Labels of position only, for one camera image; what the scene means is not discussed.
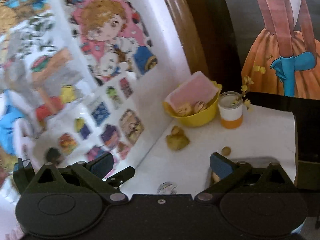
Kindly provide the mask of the small brown round fruit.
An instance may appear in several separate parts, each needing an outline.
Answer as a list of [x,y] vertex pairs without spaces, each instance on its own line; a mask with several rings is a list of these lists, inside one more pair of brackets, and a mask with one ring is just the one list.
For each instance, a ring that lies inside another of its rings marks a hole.
[[223,156],[225,156],[225,157],[226,157],[226,156],[229,156],[230,153],[231,153],[231,148],[228,147],[228,146],[224,147],[224,148],[221,150],[221,154],[222,154]]

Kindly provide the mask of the green-yellow pepino fruit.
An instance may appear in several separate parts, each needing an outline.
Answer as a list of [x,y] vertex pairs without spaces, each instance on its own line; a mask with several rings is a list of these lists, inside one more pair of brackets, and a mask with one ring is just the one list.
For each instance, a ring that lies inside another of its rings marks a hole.
[[172,151],[179,151],[189,145],[190,140],[185,135],[167,135],[167,147]]

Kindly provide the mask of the striped pepino melon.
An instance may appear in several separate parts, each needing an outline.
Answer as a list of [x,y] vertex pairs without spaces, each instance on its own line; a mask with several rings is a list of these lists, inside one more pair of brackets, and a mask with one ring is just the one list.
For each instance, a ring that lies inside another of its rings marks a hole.
[[221,180],[220,177],[215,172],[212,172],[211,179],[214,184],[218,183]]

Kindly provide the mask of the silver metal tray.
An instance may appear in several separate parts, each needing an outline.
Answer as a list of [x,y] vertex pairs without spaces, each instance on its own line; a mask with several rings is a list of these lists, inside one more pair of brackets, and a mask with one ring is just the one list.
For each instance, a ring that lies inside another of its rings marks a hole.
[[229,159],[228,163],[234,167],[240,167],[248,163],[253,168],[267,168],[270,164],[279,165],[280,161],[274,157],[243,157]]

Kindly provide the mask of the house drawings paper sheet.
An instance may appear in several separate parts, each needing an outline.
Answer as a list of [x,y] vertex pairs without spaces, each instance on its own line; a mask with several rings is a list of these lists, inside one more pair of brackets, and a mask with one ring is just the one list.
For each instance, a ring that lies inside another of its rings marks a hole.
[[110,153],[114,165],[137,168],[152,145],[152,136],[135,100],[137,80],[121,75],[108,81],[48,122],[34,148],[35,166],[52,162],[65,167]]

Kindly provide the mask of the yellow plastic bowl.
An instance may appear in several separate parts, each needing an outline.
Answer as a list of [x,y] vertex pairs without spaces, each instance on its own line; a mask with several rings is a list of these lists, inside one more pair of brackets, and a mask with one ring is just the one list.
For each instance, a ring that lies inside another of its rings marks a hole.
[[200,127],[211,122],[218,112],[218,99],[222,90],[221,84],[218,84],[216,81],[212,81],[212,83],[218,89],[218,92],[216,96],[210,102],[208,102],[205,110],[190,116],[178,116],[172,107],[167,102],[163,101],[162,105],[164,111],[169,116],[176,119],[180,124],[187,127]]

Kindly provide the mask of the small yellow-brown fruit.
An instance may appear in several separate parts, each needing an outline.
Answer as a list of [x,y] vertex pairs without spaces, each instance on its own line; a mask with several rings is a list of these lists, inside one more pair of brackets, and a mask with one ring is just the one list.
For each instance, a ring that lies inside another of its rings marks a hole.
[[179,135],[179,136],[184,136],[184,130],[179,127],[179,126],[174,126],[171,129],[171,135]]

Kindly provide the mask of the white orange glass jar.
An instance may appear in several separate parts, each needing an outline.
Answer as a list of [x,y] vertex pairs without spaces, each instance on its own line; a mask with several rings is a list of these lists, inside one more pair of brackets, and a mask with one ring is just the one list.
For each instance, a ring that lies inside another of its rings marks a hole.
[[240,94],[229,91],[220,94],[218,99],[221,125],[226,129],[235,129],[243,121],[243,101]]

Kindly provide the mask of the striped melon in bowl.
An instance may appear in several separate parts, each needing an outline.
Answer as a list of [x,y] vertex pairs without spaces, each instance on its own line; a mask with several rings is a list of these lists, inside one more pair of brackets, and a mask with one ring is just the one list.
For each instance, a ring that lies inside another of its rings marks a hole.
[[206,108],[207,104],[203,101],[198,101],[193,105],[193,111],[195,114],[204,111]]
[[184,103],[176,110],[177,116],[190,116],[193,113],[193,107],[190,103]]

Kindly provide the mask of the pink foam sheet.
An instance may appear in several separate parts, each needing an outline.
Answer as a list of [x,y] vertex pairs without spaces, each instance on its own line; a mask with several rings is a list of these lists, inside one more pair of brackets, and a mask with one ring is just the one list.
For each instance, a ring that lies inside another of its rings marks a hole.
[[219,89],[202,72],[195,72],[166,98],[165,102],[177,111],[183,104],[193,105],[198,101],[210,102]]

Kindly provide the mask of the yellow flower branch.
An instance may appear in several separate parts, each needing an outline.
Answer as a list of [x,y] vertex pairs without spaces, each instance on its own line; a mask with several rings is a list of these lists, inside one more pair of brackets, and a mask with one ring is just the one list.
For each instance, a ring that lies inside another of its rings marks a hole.
[[[260,73],[261,75],[264,75],[266,73],[266,68],[261,66],[254,66],[252,71],[254,73]],[[241,94],[232,101],[231,105],[236,106],[237,103],[243,103],[243,105],[249,111],[251,109],[251,102],[249,99],[246,99],[246,94],[249,92],[250,87],[253,84],[254,84],[254,81],[250,75],[244,76],[242,86],[241,86]]]

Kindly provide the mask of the orange dress lady picture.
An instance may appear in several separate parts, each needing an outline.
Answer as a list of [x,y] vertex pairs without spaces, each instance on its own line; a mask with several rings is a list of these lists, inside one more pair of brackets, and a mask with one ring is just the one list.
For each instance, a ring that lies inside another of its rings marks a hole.
[[[257,0],[264,29],[241,71],[254,81],[249,91],[319,99],[319,41],[306,0]],[[266,73],[254,73],[254,66]]]

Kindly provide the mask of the cartoon girl bear poster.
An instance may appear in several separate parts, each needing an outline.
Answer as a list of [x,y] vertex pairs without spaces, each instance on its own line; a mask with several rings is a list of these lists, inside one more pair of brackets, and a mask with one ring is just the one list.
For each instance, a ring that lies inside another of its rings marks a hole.
[[141,77],[157,57],[132,0],[62,0],[72,37],[98,85],[128,72]]

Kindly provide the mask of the brown wooden post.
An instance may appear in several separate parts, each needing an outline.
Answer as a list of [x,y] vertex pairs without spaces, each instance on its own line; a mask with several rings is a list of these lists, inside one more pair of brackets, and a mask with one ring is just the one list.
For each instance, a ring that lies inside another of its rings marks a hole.
[[187,0],[164,0],[177,30],[192,73],[201,71],[210,77],[205,54]]

